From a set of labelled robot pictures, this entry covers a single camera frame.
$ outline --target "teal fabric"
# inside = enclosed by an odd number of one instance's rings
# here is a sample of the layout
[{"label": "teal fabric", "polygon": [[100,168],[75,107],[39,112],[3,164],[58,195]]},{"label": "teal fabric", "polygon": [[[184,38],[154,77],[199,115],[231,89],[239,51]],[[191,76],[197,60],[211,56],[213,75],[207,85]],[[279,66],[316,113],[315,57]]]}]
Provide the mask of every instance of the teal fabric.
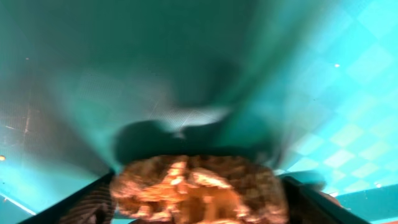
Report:
[{"label": "teal fabric", "polygon": [[395,0],[1,0],[0,192],[40,212],[119,170],[115,136],[147,120],[165,133],[223,121],[207,146],[272,141],[288,151],[278,174],[315,170],[326,193],[396,184],[397,11]]}]

